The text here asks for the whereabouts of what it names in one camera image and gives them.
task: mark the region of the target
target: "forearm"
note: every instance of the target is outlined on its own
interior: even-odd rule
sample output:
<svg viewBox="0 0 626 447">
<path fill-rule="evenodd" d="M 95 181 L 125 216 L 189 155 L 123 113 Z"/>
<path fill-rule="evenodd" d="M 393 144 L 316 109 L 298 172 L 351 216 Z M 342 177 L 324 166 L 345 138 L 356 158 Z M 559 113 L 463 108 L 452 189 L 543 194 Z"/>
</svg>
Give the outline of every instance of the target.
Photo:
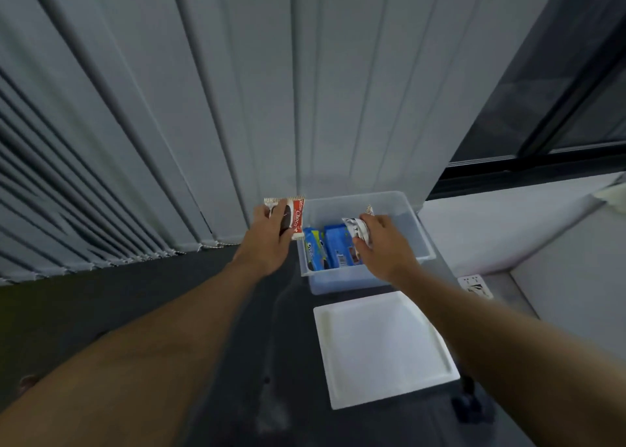
<svg viewBox="0 0 626 447">
<path fill-rule="evenodd" d="M 259 278 L 253 266 L 231 263 L 102 337 L 11 405 L 0 437 L 24 445 L 171 444 Z"/>
<path fill-rule="evenodd" d="M 398 274 L 394 284 L 538 445 L 610 444 L 626 434 L 623 368 L 603 354 L 420 269 Z"/>
</svg>

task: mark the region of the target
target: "person's left arm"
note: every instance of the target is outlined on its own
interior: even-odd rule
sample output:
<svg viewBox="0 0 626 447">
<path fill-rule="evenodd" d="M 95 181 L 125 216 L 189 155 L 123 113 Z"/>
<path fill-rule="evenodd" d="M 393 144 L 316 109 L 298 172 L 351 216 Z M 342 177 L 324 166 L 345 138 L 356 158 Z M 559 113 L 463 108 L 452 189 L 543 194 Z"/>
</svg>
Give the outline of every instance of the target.
<svg viewBox="0 0 626 447">
<path fill-rule="evenodd" d="M 20 446 L 169 446 L 203 392 L 243 301 L 289 251 L 286 201 L 254 222 L 217 276 L 102 337 L 0 414 L 0 439 Z"/>
</svg>

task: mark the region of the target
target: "power strip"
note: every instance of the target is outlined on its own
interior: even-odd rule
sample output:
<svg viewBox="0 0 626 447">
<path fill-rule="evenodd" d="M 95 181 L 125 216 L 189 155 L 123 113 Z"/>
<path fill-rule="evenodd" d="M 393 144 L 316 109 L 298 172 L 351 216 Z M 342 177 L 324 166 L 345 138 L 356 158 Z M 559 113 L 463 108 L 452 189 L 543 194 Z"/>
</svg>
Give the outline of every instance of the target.
<svg viewBox="0 0 626 447">
<path fill-rule="evenodd" d="M 480 277 L 478 274 L 476 274 L 475 276 L 459 277 L 457 280 L 459 281 L 459 285 L 464 291 L 467 291 L 469 293 L 475 293 L 483 299 L 493 299 L 493 294 L 489 290 L 489 287 L 487 287 L 487 284 L 484 283 L 483 278 Z"/>
</svg>

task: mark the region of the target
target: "plastic bin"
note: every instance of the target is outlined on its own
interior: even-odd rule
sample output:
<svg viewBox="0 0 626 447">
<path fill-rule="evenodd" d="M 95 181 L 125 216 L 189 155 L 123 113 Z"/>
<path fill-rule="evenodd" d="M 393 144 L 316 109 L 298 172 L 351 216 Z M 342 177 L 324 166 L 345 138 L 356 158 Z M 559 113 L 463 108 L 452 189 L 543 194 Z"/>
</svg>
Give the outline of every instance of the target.
<svg viewBox="0 0 626 447">
<path fill-rule="evenodd" d="M 304 228 L 316 229 L 323 229 L 326 225 L 341 224 L 341 218 L 359 216 L 365 212 L 368 205 L 372 205 L 375 214 L 391 217 L 395 226 L 411 245 L 418 261 L 436 257 L 433 246 L 411 208 L 409 200 L 401 191 L 306 200 L 302 224 Z M 304 241 L 299 240 L 297 244 L 302 277 L 309 277 L 311 292 L 316 295 L 387 285 L 387 282 L 374 277 L 364 265 L 309 270 Z"/>
</svg>

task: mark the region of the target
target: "blue snack package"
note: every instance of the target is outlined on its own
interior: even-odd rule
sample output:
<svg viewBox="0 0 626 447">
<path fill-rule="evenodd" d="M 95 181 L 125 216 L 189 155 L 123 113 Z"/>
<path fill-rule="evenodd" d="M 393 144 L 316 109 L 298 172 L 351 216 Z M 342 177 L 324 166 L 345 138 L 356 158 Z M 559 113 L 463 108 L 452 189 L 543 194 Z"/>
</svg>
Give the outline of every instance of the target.
<svg viewBox="0 0 626 447">
<path fill-rule="evenodd" d="M 326 250 L 331 267 L 345 267 L 363 264 L 352 242 L 352 236 L 346 225 L 324 227 Z"/>
<path fill-rule="evenodd" d="M 305 228 L 302 232 L 304 232 L 304 245 L 307 250 L 309 269 L 330 269 L 331 264 L 328 261 L 326 249 L 324 249 L 324 233 L 314 228 Z"/>
</svg>

